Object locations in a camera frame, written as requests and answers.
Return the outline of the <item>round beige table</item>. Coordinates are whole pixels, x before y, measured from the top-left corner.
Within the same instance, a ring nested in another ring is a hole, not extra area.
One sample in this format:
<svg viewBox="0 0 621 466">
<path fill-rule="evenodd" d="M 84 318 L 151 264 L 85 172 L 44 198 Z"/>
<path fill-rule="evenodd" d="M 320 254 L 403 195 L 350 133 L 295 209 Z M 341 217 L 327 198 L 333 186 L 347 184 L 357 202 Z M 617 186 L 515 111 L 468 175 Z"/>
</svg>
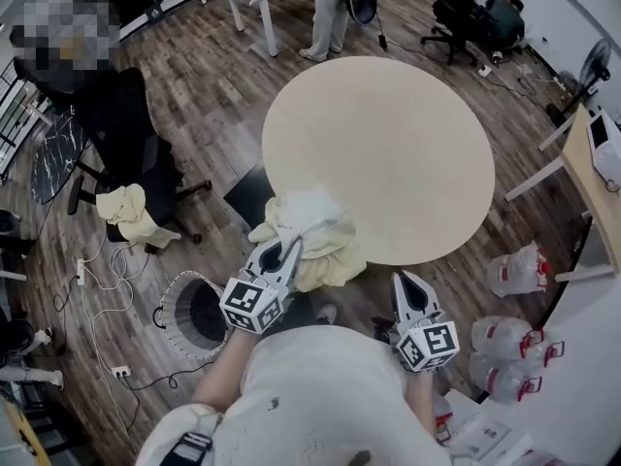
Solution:
<svg viewBox="0 0 621 466">
<path fill-rule="evenodd" d="M 325 188 L 376 264 L 456 251 L 494 196 L 493 153 L 474 112 L 447 84 L 395 59 L 350 56 L 300 73 L 270 106 L 261 146 L 274 192 Z"/>
</svg>

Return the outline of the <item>wooden desk with white legs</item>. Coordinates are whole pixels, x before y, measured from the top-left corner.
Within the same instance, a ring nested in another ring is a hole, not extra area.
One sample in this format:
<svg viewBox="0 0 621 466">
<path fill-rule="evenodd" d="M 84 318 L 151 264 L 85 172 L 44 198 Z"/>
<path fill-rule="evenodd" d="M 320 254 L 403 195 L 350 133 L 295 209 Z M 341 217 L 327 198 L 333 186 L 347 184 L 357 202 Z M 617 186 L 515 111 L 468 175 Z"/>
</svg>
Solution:
<svg viewBox="0 0 621 466">
<path fill-rule="evenodd" d="M 587 140 L 590 121 L 589 112 L 583 105 L 579 105 L 570 118 L 539 145 L 539 149 L 544 150 L 561 135 L 567 134 L 560 154 L 505 195 L 505 200 L 510 202 L 561 168 L 569 174 L 601 236 L 607 262 L 558 274 L 555 276 L 557 283 L 584 281 L 610 274 L 621 275 L 621 196 L 606 189 L 604 181 L 593 167 Z"/>
</svg>

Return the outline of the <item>white clothes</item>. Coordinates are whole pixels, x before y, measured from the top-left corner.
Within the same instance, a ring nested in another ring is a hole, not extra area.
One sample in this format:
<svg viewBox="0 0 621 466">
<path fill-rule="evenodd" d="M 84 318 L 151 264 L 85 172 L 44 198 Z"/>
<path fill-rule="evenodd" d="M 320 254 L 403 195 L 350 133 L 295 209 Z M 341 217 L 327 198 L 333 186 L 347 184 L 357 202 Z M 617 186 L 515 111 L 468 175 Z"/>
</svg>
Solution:
<svg viewBox="0 0 621 466">
<path fill-rule="evenodd" d="M 320 250 L 327 233 L 344 217 L 342 206 L 321 186 L 291 190 L 274 197 L 265 208 L 269 224 L 288 248 L 300 240 L 303 251 Z"/>
</svg>

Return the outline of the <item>white cardboard box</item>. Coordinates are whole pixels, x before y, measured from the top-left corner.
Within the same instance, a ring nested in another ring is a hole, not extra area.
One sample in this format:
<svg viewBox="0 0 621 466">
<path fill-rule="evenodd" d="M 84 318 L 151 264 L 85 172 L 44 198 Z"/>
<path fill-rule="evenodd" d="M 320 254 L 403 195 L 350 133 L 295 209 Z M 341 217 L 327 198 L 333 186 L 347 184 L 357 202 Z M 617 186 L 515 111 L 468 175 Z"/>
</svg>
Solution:
<svg viewBox="0 0 621 466">
<path fill-rule="evenodd" d="M 511 466 L 532 444 L 528 432 L 479 413 L 452 432 L 446 446 L 451 452 L 467 456 L 480 466 Z"/>
</svg>

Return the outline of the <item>black marble table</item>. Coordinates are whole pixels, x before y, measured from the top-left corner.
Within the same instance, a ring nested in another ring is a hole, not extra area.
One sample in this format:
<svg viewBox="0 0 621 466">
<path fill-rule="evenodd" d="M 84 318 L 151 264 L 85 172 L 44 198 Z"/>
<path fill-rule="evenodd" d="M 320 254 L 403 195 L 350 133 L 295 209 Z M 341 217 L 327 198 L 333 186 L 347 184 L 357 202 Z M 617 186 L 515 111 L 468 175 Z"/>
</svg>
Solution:
<svg viewBox="0 0 621 466">
<path fill-rule="evenodd" d="M 36 203 L 45 205 L 57 195 L 81 160 L 87 144 L 88 137 L 73 108 L 53 122 L 33 162 L 30 189 Z"/>
</svg>

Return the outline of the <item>black metal cabinet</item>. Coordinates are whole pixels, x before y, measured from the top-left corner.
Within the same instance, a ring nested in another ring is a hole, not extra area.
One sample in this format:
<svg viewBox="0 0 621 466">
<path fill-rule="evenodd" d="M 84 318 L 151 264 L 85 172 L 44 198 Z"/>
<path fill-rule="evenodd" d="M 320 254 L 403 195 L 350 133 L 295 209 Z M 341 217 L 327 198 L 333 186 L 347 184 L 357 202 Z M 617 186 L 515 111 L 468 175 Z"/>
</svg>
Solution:
<svg viewBox="0 0 621 466">
<path fill-rule="evenodd" d="M 275 196 L 263 162 L 253 166 L 224 196 L 225 202 L 252 230 L 265 220 L 265 207 Z"/>
</svg>

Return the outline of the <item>person's black trousers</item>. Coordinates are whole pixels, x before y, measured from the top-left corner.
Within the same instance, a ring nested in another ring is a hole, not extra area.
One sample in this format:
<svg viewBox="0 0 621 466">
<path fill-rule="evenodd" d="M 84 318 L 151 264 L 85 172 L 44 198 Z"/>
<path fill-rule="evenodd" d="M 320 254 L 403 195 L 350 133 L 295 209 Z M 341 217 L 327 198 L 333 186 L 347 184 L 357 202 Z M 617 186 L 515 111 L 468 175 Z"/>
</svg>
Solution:
<svg viewBox="0 0 621 466">
<path fill-rule="evenodd" d="M 318 312 L 313 309 L 311 298 L 307 293 L 296 293 L 289 300 L 291 303 L 287 311 L 270 327 L 268 334 L 318 325 L 314 322 Z"/>
</svg>

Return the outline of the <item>person's right forearm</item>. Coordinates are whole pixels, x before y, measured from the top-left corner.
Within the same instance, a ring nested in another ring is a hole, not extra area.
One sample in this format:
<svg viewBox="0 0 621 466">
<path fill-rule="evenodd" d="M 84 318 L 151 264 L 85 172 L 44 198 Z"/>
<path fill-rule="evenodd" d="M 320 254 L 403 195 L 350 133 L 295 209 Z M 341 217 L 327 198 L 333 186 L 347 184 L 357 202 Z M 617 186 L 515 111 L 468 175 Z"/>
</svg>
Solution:
<svg viewBox="0 0 621 466">
<path fill-rule="evenodd" d="M 415 373 L 408 376 L 406 401 L 424 429 L 436 437 L 436 418 L 433 401 L 434 373 Z"/>
</svg>

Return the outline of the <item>white grey laundry basket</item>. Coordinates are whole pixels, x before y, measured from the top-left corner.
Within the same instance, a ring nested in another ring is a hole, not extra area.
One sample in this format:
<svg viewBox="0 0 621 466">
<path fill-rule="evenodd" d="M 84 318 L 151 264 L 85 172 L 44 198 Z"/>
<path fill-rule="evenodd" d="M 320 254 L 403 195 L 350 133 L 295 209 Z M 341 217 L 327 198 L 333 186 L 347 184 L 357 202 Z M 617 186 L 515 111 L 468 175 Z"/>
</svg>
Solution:
<svg viewBox="0 0 621 466">
<path fill-rule="evenodd" d="M 219 308 L 222 294 L 220 285 L 198 272 L 181 272 L 153 311 L 153 323 L 185 356 L 212 361 L 229 336 L 229 327 Z"/>
</svg>

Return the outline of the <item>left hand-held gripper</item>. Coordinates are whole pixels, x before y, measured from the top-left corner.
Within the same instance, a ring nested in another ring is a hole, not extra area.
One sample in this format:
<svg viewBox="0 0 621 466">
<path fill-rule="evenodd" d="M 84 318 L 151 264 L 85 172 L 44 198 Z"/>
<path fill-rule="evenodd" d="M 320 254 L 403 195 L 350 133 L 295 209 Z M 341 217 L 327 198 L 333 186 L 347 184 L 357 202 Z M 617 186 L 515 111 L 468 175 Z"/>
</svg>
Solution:
<svg viewBox="0 0 621 466">
<path fill-rule="evenodd" d="M 237 278 L 231 278 L 219 302 L 228 324 L 263 334 L 287 311 L 303 241 L 295 239 L 279 259 L 279 238 L 258 244 Z"/>
</svg>

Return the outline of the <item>round wooden table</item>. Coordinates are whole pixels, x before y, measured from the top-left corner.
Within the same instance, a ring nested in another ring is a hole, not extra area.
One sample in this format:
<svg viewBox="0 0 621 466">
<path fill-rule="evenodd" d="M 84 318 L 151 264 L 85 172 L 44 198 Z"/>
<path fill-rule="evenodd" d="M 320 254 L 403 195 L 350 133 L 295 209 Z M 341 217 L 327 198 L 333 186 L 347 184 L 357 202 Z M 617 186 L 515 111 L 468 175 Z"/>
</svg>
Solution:
<svg viewBox="0 0 621 466">
<path fill-rule="evenodd" d="M 0 466 L 52 466 L 24 412 L 0 397 Z"/>
</svg>

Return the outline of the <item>person's white knit top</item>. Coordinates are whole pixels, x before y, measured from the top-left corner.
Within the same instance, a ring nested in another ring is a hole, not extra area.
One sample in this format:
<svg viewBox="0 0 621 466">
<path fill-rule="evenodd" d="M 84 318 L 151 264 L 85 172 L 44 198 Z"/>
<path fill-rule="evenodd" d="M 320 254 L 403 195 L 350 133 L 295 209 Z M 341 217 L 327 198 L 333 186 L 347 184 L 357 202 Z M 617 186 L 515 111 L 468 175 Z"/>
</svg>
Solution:
<svg viewBox="0 0 621 466">
<path fill-rule="evenodd" d="M 406 401 L 383 343 L 338 325 L 260 338 L 225 412 L 167 413 L 136 466 L 453 466 Z"/>
</svg>

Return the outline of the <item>pale yellow clothes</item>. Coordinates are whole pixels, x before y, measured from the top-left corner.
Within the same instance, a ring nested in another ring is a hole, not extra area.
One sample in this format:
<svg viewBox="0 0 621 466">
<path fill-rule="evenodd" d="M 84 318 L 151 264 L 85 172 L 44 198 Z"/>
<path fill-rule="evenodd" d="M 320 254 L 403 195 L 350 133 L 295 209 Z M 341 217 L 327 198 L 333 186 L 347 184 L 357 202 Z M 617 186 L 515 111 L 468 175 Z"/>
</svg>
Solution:
<svg viewBox="0 0 621 466">
<path fill-rule="evenodd" d="M 136 183 L 121 186 L 109 193 L 95 197 L 98 215 L 108 225 L 115 225 L 121 236 L 130 242 L 138 242 L 166 248 L 181 239 L 181 234 L 159 226 L 147 211 L 144 189 Z"/>
<path fill-rule="evenodd" d="M 258 245 L 278 238 L 278 235 L 264 220 L 249 233 L 248 238 Z M 355 225 L 346 211 L 342 221 L 328 231 L 326 238 L 327 242 L 320 250 L 310 253 L 302 251 L 293 279 L 297 290 L 310 292 L 322 286 L 342 287 L 366 269 L 367 261 L 356 242 Z M 282 258 L 288 248 L 280 242 L 282 252 L 279 258 Z"/>
</svg>

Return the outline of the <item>white appliance with screen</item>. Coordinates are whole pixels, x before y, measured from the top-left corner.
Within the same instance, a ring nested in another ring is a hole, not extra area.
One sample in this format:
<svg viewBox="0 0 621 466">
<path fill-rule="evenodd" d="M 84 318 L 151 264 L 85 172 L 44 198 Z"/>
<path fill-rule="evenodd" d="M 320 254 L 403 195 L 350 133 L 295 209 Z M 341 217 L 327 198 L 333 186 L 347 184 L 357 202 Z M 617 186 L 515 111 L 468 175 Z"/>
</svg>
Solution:
<svg viewBox="0 0 621 466">
<path fill-rule="evenodd" d="M 592 163 L 606 183 L 621 186 L 621 130 L 604 110 L 587 125 Z"/>
</svg>

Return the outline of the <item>group of clear water jugs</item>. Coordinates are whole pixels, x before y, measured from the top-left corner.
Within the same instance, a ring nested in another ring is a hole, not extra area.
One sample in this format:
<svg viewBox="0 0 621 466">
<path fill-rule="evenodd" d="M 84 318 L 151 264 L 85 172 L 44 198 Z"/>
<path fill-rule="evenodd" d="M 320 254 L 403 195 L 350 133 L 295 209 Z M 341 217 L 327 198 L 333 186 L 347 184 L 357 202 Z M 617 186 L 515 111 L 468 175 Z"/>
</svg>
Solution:
<svg viewBox="0 0 621 466">
<path fill-rule="evenodd" d="M 491 260 L 486 270 L 489 290 L 499 298 L 544 293 L 550 264 L 535 241 L 519 251 Z M 477 387 L 492 400 L 516 404 L 540 392 L 542 371 L 565 354 L 565 343 L 544 329 L 512 316 L 487 316 L 473 323 L 469 371 Z"/>
</svg>

